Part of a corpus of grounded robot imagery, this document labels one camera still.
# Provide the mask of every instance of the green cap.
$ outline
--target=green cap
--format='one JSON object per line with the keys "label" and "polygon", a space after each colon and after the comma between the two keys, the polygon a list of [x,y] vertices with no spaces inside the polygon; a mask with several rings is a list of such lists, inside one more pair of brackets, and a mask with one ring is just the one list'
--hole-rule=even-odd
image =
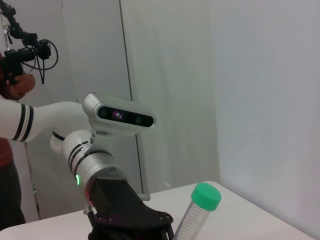
{"label": "green cap", "polygon": [[200,208],[214,211],[221,201],[221,193],[210,184],[202,182],[195,187],[191,198]]}

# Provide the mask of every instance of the green led light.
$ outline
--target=green led light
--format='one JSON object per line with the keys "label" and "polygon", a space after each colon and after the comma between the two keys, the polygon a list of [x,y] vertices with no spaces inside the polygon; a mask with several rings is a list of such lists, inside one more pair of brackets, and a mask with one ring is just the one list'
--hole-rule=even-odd
{"label": "green led light", "polygon": [[79,178],[79,175],[76,175],[76,176],[75,176],[75,178],[76,178],[76,184],[80,185],[80,178]]}

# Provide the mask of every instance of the person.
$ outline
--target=person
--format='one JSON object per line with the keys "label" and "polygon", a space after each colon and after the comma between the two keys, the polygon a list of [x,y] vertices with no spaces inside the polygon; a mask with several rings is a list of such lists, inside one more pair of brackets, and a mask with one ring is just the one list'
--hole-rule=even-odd
{"label": "person", "polygon": [[[0,95],[5,99],[20,100],[35,87],[35,79],[32,75],[16,76],[15,80],[16,84],[10,85],[10,82],[4,79],[0,68]],[[19,176],[13,160],[13,152],[9,141],[0,138],[0,231],[25,223],[21,210]]]}

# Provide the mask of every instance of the black stripe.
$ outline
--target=black stripe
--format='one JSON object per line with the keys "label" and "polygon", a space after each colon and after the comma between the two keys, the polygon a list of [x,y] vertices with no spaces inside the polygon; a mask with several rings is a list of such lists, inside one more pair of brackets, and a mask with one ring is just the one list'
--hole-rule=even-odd
{"label": "black stripe", "polygon": [[57,139],[64,141],[65,138],[63,136],[60,136],[58,133],[56,133],[55,131],[52,132],[52,135],[55,136]]}
{"label": "black stripe", "polygon": [[83,142],[83,143],[78,144],[78,145],[75,146],[75,148],[72,149],[72,151],[70,152],[69,160],[68,160],[68,164],[69,164],[70,169],[71,169],[70,161],[71,161],[72,154],[74,154],[74,152],[75,152],[75,150],[77,150],[77,148],[79,148],[80,146],[85,145],[85,144],[87,144],[87,143],[88,143],[88,141],[85,141],[85,142]]}
{"label": "black stripe", "polygon": [[103,151],[103,150],[96,150],[96,151],[91,151],[91,152],[88,152],[86,155],[84,155],[82,158],[80,158],[80,160],[76,163],[75,165],[75,168],[74,168],[74,177],[76,177],[77,175],[77,169],[78,169],[78,166],[79,164],[88,156],[92,155],[92,154],[97,154],[97,153],[103,153],[103,154],[108,154],[110,155],[111,157],[113,157],[109,152],[107,151]]}
{"label": "black stripe", "polygon": [[74,159],[75,159],[75,157],[78,155],[78,153],[80,153],[81,152],[81,149],[83,149],[84,147],[80,147],[79,149],[78,149],[78,151],[76,151],[74,154],[73,154],[73,156],[72,156],[72,158],[71,158],[71,161],[70,161],[70,170],[71,170],[71,172],[72,172],[72,163],[74,162]]}
{"label": "black stripe", "polygon": [[15,136],[14,136],[14,138],[12,139],[13,141],[17,141],[18,138],[20,137],[22,128],[23,128],[23,126],[24,126],[25,118],[26,118],[26,105],[21,104],[20,122],[19,122],[18,128],[17,128],[17,130],[16,130]]}
{"label": "black stripe", "polygon": [[29,114],[28,125],[26,126],[25,134],[21,139],[21,142],[24,142],[25,140],[27,140],[32,127],[32,123],[34,121],[34,108],[32,106],[29,106],[29,108],[30,108],[30,114]]}

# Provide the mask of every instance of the table surface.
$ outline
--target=table surface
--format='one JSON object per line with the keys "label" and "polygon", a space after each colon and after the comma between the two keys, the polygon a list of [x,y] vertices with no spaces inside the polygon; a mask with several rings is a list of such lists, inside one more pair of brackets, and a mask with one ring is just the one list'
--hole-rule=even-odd
{"label": "table surface", "polygon": [[[222,195],[197,240],[313,240],[289,224],[267,213],[223,186],[208,182]],[[176,231],[191,201],[194,185],[154,193],[149,207],[169,213]],[[87,240],[92,227],[82,211],[7,228],[2,240]]]}

